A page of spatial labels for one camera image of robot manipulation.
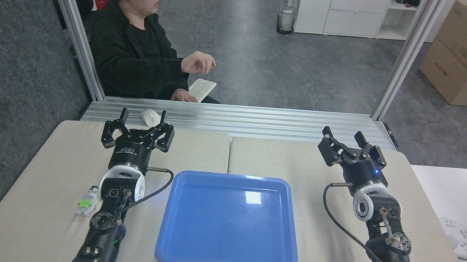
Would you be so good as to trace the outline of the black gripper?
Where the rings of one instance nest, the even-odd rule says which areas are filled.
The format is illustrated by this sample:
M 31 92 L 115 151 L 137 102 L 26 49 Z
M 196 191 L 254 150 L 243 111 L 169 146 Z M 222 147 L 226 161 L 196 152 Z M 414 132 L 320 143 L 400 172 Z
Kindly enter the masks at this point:
M 109 162 L 109 169 L 117 165 L 132 165 L 139 171 L 147 171 L 153 148 L 168 151 L 171 146 L 175 129 L 167 120 L 167 111 L 158 115 L 152 109 L 142 111 L 142 121 L 150 126 L 147 131 L 128 130 L 125 122 L 128 118 L 128 109 L 123 108 L 121 115 L 114 121 L 106 121 L 101 142 L 105 148 L 115 149 Z M 121 135 L 115 139 L 113 133 L 120 130 Z
M 357 132 L 354 135 L 360 148 L 357 158 L 356 149 L 349 148 L 334 139 L 329 126 L 325 126 L 322 133 L 323 139 L 319 143 L 318 149 L 327 166 L 340 164 L 345 182 L 352 183 L 352 186 L 348 187 L 351 196 L 369 184 L 382 183 L 386 187 L 388 186 L 388 182 L 382 174 L 382 169 L 387 166 L 382 151 L 379 146 L 372 146 L 362 132 Z

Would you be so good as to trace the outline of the person's left hand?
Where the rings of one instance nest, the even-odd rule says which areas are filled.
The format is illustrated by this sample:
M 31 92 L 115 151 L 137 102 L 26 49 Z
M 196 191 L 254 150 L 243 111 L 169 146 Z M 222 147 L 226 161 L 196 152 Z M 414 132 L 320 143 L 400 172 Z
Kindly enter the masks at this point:
M 175 89 L 172 93 L 171 99 L 173 101 L 182 101 L 182 102 L 194 102 L 198 103 L 198 99 L 195 98 L 191 93 L 186 89 Z

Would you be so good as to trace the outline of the person's right hand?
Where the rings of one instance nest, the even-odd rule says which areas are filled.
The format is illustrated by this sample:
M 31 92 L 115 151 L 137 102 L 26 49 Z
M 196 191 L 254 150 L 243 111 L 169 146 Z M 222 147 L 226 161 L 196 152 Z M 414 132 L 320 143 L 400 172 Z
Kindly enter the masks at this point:
M 217 66 L 216 61 L 210 54 L 196 50 L 181 61 L 181 72 L 208 74 Z

